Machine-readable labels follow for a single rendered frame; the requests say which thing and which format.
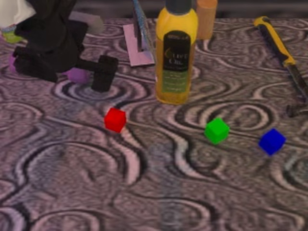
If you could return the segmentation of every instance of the knife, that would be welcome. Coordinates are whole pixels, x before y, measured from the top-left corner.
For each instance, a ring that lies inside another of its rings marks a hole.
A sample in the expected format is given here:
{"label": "knife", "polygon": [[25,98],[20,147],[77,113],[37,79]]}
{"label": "knife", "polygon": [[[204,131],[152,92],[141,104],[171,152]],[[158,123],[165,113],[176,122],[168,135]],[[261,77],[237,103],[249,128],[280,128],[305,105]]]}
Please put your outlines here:
{"label": "knife", "polygon": [[266,16],[259,17],[254,21],[254,26],[259,29],[262,37],[277,56],[281,65],[288,70],[296,88],[304,96],[304,100],[307,103],[308,85],[297,69],[295,59],[289,53],[278,33],[270,23],[270,19]]}

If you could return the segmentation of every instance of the pink object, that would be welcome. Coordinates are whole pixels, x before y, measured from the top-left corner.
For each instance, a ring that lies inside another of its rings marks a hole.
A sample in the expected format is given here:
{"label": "pink object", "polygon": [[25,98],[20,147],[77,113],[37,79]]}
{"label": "pink object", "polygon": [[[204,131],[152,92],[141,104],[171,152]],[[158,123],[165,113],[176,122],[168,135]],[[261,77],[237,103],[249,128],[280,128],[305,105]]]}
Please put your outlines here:
{"label": "pink object", "polygon": [[14,58],[12,55],[9,58],[9,70],[14,74],[17,73],[16,68],[14,66],[15,59],[16,58]]}
{"label": "pink object", "polygon": [[123,29],[130,66],[155,64],[155,60],[150,51],[138,52],[137,38],[134,33],[134,24],[124,25]]}
{"label": "pink object", "polygon": [[90,81],[90,74],[86,70],[72,68],[65,74],[67,74],[67,78],[74,83],[86,84]]}
{"label": "pink object", "polygon": [[105,116],[104,122],[107,129],[120,133],[126,124],[126,113],[119,109],[111,108]]}

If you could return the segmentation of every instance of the black label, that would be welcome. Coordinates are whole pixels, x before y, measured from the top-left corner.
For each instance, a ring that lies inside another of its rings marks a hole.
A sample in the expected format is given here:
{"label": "black label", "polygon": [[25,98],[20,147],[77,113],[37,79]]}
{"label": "black label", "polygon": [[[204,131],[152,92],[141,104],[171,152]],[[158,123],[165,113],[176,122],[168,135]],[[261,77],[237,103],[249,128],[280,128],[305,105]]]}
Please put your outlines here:
{"label": "black label", "polygon": [[183,31],[170,31],[164,36],[164,70],[188,71],[191,38]]}

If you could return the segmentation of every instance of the blue cube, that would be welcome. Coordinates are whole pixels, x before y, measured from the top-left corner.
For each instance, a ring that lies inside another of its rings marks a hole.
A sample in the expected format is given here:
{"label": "blue cube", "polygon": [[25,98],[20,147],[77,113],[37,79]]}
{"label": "blue cube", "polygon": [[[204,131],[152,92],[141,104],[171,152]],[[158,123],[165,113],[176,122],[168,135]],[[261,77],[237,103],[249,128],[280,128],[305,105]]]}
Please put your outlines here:
{"label": "blue cube", "polygon": [[265,133],[260,141],[259,146],[269,155],[272,156],[279,151],[284,145],[286,138],[276,129],[272,129]]}

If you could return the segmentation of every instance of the green cube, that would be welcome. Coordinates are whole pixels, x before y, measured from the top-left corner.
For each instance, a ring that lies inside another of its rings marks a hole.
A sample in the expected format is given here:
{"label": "green cube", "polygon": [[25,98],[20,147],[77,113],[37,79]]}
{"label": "green cube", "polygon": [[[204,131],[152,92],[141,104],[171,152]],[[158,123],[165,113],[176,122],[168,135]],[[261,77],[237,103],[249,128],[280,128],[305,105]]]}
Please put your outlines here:
{"label": "green cube", "polygon": [[221,118],[216,118],[206,125],[204,135],[212,143],[218,144],[228,137],[229,130],[229,126]]}

